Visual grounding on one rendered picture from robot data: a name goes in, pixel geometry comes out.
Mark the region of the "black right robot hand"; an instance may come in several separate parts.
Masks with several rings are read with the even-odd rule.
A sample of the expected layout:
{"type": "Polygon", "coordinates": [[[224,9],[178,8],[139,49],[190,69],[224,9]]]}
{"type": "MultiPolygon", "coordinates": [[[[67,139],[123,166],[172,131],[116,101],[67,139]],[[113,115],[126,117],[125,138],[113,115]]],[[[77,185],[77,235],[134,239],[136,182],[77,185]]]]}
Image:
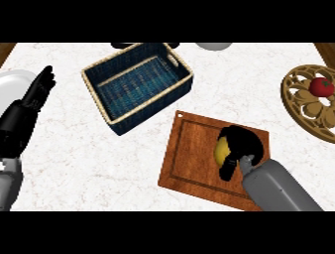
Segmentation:
{"type": "Polygon", "coordinates": [[[263,149],[256,134],[238,125],[224,127],[218,140],[221,137],[227,138],[231,150],[231,153],[225,157],[224,164],[221,166],[218,165],[221,180],[228,182],[231,180],[240,158],[243,156],[252,156],[250,164],[255,166],[262,159],[263,149]]]}

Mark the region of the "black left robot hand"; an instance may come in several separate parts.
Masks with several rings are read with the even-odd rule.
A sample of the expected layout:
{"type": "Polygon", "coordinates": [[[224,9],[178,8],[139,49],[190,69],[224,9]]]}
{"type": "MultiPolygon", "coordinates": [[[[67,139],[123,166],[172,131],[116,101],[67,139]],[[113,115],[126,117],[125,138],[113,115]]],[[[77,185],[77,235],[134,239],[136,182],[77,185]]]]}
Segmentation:
{"type": "Polygon", "coordinates": [[[11,102],[0,117],[0,158],[14,159],[23,153],[38,114],[54,86],[52,67],[46,65],[30,83],[23,98],[11,102]]]}

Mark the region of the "yellow lemon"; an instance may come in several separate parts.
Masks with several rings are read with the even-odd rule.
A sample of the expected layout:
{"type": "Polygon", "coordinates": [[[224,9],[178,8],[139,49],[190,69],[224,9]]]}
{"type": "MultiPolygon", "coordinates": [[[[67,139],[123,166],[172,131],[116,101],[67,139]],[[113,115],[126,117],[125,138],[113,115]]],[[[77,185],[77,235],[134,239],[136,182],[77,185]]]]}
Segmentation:
{"type": "Polygon", "coordinates": [[[228,147],[227,138],[221,137],[216,142],[216,147],[213,151],[215,162],[219,166],[224,164],[225,157],[229,153],[231,153],[231,150],[228,147]]]}

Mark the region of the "brown wooden cutting board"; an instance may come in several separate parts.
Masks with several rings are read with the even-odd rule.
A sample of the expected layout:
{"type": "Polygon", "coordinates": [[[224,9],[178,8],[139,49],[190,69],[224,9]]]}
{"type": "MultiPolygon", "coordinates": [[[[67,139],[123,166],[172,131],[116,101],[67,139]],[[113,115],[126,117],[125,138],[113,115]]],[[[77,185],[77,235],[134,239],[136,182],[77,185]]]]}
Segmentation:
{"type": "Polygon", "coordinates": [[[259,210],[243,189],[235,168],[228,182],[219,178],[213,149],[221,129],[231,122],[175,111],[157,186],[232,208],[259,210]]]}

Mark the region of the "dark blue wicker basket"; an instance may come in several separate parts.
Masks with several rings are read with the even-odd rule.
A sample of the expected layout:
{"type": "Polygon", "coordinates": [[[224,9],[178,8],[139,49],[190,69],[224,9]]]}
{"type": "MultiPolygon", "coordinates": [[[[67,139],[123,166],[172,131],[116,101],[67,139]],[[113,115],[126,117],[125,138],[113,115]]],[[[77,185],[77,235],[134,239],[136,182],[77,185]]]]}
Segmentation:
{"type": "Polygon", "coordinates": [[[86,66],[82,78],[120,136],[190,92],[193,71],[166,43],[135,43],[86,66]]]}

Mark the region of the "carved wooden round trivet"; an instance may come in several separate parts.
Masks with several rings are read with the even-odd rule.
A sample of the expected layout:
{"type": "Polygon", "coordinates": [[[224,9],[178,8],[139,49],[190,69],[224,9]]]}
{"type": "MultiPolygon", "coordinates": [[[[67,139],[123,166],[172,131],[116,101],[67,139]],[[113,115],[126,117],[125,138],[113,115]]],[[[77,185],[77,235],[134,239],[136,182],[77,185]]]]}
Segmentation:
{"type": "Polygon", "coordinates": [[[325,78],[335,87],[335,69],[305,64],[294,67],[280,83],[280,98],[286,111],[302,129],[322,141],[335,144],[335,91],[324,104],[309,93],[314,78],[325,78]]]}

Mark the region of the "red tomato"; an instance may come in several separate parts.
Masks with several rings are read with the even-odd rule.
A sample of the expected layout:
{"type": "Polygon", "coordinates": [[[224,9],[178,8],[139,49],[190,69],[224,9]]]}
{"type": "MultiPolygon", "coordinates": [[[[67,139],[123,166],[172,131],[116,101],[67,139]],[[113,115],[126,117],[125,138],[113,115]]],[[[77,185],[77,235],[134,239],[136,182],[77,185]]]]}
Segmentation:
{"type": "Polygon", "coordinates": [[[315,97],[328,97],[335,92],[335,85],[324,77],[315,77],[309,82],[309,93],[315,97]]]}

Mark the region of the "grey round object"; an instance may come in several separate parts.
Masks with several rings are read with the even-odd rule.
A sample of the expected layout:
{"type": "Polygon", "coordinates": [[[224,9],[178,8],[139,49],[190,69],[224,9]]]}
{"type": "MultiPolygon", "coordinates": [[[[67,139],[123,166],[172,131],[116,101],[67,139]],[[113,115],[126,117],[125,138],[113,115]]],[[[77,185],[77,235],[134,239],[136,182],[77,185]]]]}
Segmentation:
{"type": "Polygon", "coordinates": [[[197,46],[207,51],[221,51],[224,50],[232,43],[196,43],[197,46]]]}

